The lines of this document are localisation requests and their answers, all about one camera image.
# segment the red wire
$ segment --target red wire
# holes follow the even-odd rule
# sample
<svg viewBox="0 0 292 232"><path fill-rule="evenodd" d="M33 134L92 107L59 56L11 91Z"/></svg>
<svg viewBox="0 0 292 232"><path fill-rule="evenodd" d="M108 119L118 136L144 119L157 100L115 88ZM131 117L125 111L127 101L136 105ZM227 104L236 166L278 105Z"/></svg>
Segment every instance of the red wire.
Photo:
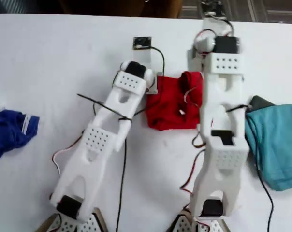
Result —
<svg viewBox="0 0 292 232"><path fill-rule="evenodd" d="M192 195L192 192L190 192L189 190L185 189L185 187L188 185L188 183L190 182L190 180L191 180L191 178L192 178L192 174L193 174L193 172L194 172L195 163L196 163L196 161L197 161L197 159L198 159L198 156L199 156L202 152L204 152L204 151L205 151L205 149L199 151L199 153L195 156L194 161L193 161L193 165L192 165L192 168L191 168L191 171L190 171L190 174L189 174L189 177L188 177L187 181L186 181L182 186L179 187L181 190L183 190L183 191L185 191L185 192L188 192L188 193L190 193L191 195Z"/></svg>
<svg viewBox="0 0 292 232"><path fill-rule="evenodd" d="M202 226L206 226L208 229L207 229L207 232L210 232L210 226L209 225L206 225L206 224L204 224L204 223L202 223L202 222L199 222L199 221L197 221L199 224L201 224Z"/></svg>

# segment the black wire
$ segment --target black wire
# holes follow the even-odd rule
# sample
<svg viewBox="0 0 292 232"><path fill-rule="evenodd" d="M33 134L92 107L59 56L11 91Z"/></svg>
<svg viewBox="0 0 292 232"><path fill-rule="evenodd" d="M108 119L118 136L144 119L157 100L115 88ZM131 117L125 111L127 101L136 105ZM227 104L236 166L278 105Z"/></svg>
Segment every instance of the black wire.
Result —
<svg viewBox="0 0 292 232"><path fill-rule="evenodd" d="M250 108L251 107L251 105L238 105L237 107L234 107L234 108L232 108L232 109L229 109L229 110L226 110L226 112L227 113L229 113L229 112L232 112L232 111L234 111L234 110L238 110L238 109L241 109L241 108Z"/></svg>
<svg viewBox="0 0 292 232"><path fill-rule="evenodd" d="M161 54L161 56L162 56L162 62L163 62L163 65L162 65L162 77L163 77L163 79L162 79L162 84L161 84L161 90L160 90L159 98L158 98L158 100L157 100L156 102L154 102L154 103L153 103L151 106L149 106L149 107L145 107L145 108L143 108L143 109L137 111L137 112L134 114L134 116L139 115L140 113L144 112L145 110L148 110L148 109L154 107L155 105L157 105L157 104L161 101L162 92L163 92L163 82L164 82L164 72L165 72L165 58L164 58L164 54L163 54L159 49L157 49L156 47L152 47L152 46L147 47L147 48L140 48L140 49L138 49L138 50L147 50L147 49L153 49L153 50L156 50L156 51L159 52L159 53Z"/></svg>
<svg viewBox="0 0 292 232"><path fill-rule="evenodd" d="M122 177L121 177L121 185L120 185L119 208L118 208L116 232L118 232L118 227L119 227L121 204L122 204L122 190L123 190L123 181L124 181L124 177L125 177L126 162L127 162L127 139L125 139L125 147L124 147L124 161L123 161L123 169L122 169Z"/></svg>
<svg viewBox="0 0 292 232"><path fill-rule="evenodd" d="M231 27L231 35L234 36L234 26L232 25L232 23L228 19L217 18L217 17L214 17L212 15L209 15L209 16L212 17L214 20L223 21L226 24L228 24Z"/></svg>
<svg viewBox="0 0 292 232"><path fill-rule="evenodd" d="M258 178L259 178L259 180L261 182L261 185L262 185L263 189L265 190L268 198L270 199L270 202L271 202L271 205L272 205L271 211L270 211L270 214L269 214L269 217L268 217L268 223L267 223L267 232L270 232L270 225L271 225L272 215L273 215L273 211L274 211L274 202L273 202L273 199L272 199L270 193L268 192L268 190L267 190L267 188L266 188L266 186L265 186L265 184L264 184L264 182L262 180L262 177L261 177L261 174L260 174L260 171L259 171L259 168L258 168L258 158L257 157L258 157L258 147L259 147L258 144L259 144L259 141L258 141L258 138L257 138L256 134L253 132L253 129L251 127L251 124L249 122L249 119L253 123L256 131L257 131L257 125L256 125L256 123L254 122L254 120L251 117L249 117L248 115L246 115L246 120L248 122L249 128L250 128L250 130L252 132L252 135L253 135L253 137L255 139L255 143L256 143L256 151L255 151L256 152L256 154L255 154L256 171L257 171L257 174L258 174Z"/></svg>
<svg viewBox="0 0 292 232"><path fill-rule="evenodd" d="M92 101L92 102L94 102L94 103L96 103L96 104L102 106L102 107L105 108L105 109L108 109L108 110L112 111L113 113L119 115L119 116L122 117L123 119L130 120L130 121L132 120L132 119L130 119L130 118L128 118L128 117L122 115L122 114L119 113L118 111L113 110L113 109L109 108L108 106L104 105L101 101L96 101L96 100L94 100L94 99L92 99L92 98L90 98L90 97L87 97L87 96L85 96L85 95L83 95L83 94L80 94L80 93L78 93L77 95L80 96L80 97L82 97L82 98L88 99L89 101Z"/></svg>
<svg viewBox="0 0 292 232"><path fill-rule="evenodd" d="M95 102L93 103L93 105L92 105L92 109L93 109L93 113L94 113L94 115L96 116L97 115L97 112L96 112L96 107L95 107Z"/></svg>

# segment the perforated plate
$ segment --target perforated plate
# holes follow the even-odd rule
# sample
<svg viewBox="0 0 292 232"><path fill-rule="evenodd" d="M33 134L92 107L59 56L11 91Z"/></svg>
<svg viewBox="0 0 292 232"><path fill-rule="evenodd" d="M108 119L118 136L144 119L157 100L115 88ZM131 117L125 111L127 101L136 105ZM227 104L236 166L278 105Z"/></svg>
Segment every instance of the perforated plate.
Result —
<svg viewBox="0 0 292 232"><path fill-rule="evenodd" d="M191 224L185 216L180 216L173 229L173 232L190 232Z"/></svg>
<svg viewBox="0 0 292 232"><path fill-rule="evenodd" d="M241 164L242 152L218 151L216 155L216 166L222 170L233 170Z"/></svg>
<svg viewBox="0 0 292 232"><path fill-rule="evenodd" d="M211 53L206 57L210 73L242 75L243 61L240 54Z"/></svg>
<svg viewBox="0 0 292 232"><path fill-rule="evenodd" d="M61 215L61 218L61 227L58 230L53 231L54 229L58 228L60 224L60 217L57 216L54 222L48 228L47 232L75 232L75 229L77 229L77 232L102 232L93 214L91 214L89 220L84 224L78 224L64 215Z"/></svg>
<svg viewBox="0 0 292 232"><path fill-rule="evenodd" d="M114 136L113 133L99 127L92 127L90 124L84 132L84 143L89 150L104 153Z"/></svg>
<svg viewBox="0 0 292 232"><path fill-rule="evenodd" d="M211 230L208 231L208 227L202 224L197 225L198 230L191 230L191 224L189 223L186 216L180 216L178 218L177 223L175 224L175 227L173 228L173 232L190 232L190 231L197 231L197 232L225 232L218 221L212 220L210 221L211 224Z"/></svg>
<svg viewBox="0 0 292 232"><path fill-rule="evenodd" d="M208 231L208 227L198 224L198 232L209 232ZM215 220L211 221L211 230L210 232L225 232L221 226L219 225L219 223Z"/></svg>
<svg viewBox="0 0 292 232"><path fill-rule="evenodd" d="M146 81L137 76L120 71L115 80L115 86L140 95L146 90Z"/></svg>

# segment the black cable tie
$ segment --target black cable tie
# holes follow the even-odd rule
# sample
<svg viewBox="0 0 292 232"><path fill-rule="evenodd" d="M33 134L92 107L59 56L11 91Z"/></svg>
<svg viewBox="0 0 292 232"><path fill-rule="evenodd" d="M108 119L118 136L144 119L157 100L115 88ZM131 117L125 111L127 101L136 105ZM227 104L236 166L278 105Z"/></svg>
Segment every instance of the black cable tie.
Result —
<svg viewBox="0 0 292 232"><path fill-rule="evenodd" d="M232 111L234 111L234 110L241 109L241 108L251 108L251 105L243 105L243 104L242 104L242 105L239 105L239 106L234 107L234 108L232 108L232 109L226 110L226 112L229 113L229 112L232 112Z"/></svg>

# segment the cyan towel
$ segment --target cyan towel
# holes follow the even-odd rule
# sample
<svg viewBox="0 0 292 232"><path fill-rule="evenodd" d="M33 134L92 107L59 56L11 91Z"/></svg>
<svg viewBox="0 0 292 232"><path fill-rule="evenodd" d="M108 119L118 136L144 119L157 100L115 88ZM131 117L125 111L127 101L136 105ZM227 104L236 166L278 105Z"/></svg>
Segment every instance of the cyan towel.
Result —
<svg viewBox="0 0 292 232"><path fill-rule="evenodd" d="M0 112L0 157L4 152L23 147L37 134L39 118L13 110Z"/></svg>
<svg viewBox="0 0 292 232"><path fill-rule="evenodd" d="M245 132L269 187L276 191L291 189L292 105L270 106L247 113ZM257 150L253 133L258 141Z"/></svg>

